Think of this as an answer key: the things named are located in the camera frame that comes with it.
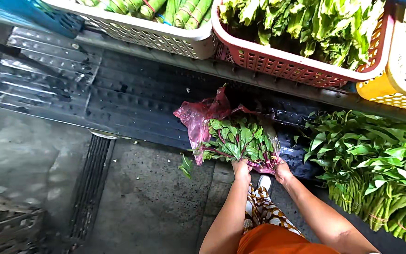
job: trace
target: woman's right hand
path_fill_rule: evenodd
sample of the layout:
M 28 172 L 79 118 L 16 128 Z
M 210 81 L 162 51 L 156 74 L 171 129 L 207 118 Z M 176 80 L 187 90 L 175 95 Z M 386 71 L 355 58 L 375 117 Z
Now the woman's right hand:
M 273 169 L 275 170 L 275 179 L 281 184 L 285 184 L 286 181 L 294 177 L 288 164 L 280 157 L 278 158 L 278 164 Z

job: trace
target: plastic basket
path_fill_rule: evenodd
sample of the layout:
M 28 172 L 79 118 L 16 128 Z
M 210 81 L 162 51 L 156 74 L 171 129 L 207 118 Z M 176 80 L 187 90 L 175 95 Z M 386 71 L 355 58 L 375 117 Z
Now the plastic basket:
M 72 39 L 84 25 L 83 18 L 52 9 L 40 0 L 0 0 L 0 18 Z
M 392 5 L 386 5 L 372 36 L 369 49 L 370 66 L 360 66 L 358 71 L 351 71 L 229 35 L 218 19 L 220 3 L 221 0 L 214 0 L 212 4 L 214 32 L 219 40 L 228 46 L 234 62 L 247 69 L 317 87 L 328 87 L 342 85 L 347 81 L 369 80 L 378 76 L 386 66 L 394 26 L 394 19 L 390 14 Z
M 107 12 L 70 0 L 45 0 L 45 2 L 56 9 L 81 15 L 111 37 L 128 43 L 196 59 L 207 59 L 216 50 L 217 39 L 210 22 L 198 29 L 186 30 Z
M 356 85 L 364 99 L 406 109 L 406 10 L 396 9 L 396 25 L 385 71 Z

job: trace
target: patterned pants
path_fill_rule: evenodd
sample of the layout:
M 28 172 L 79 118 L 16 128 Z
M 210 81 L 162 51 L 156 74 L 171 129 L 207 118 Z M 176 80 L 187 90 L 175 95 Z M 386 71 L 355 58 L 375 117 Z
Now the patterned pants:
M 304 238 L 303 234 L 285 216 L 285 214 L 272 202 L 264 187 L 257 190 L 250 183 L 245 207 L 244 234 L 256 226 L 270 223 L 296 233 Z

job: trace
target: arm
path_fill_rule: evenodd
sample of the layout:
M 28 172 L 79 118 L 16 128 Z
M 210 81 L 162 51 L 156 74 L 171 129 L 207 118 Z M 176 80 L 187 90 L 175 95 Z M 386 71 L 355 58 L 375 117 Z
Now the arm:
M 251 180 L 247 160 L 232 162 L 234 182 L 225 204 L 209 228 L 200 253 L 234 254 L 244 230 L 245 205 Z
M 305 221 L 323 244 L 347 254 L 379 253 L 352 223 L 309 192 L 292 175 L 284 160 L 275 167 L 275 178 L 283 184 L 292 200 L 297 204 Z

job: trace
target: red plastic basket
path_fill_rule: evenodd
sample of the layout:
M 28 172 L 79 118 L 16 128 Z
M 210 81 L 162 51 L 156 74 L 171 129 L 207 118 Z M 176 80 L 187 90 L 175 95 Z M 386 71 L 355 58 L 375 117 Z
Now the red plastic basket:
M 372 35 L 369 49 L 370 65 L 363 65 L 357 71 L 352 71 L 229 35 L 218 18 L 220 3 L 222 0 L 215 0 L 212 4 L 211 16 L 217 17 L 211 19 L 214 32 L 228 47 L 234 62 L 247 69 L 317 87 L 328 87 L 342 85 L 347 81 L 363 82 L 375 78 L 385 69 L 388 61 L 394 28 L 391 4 L 386 4 L 385 11 Z

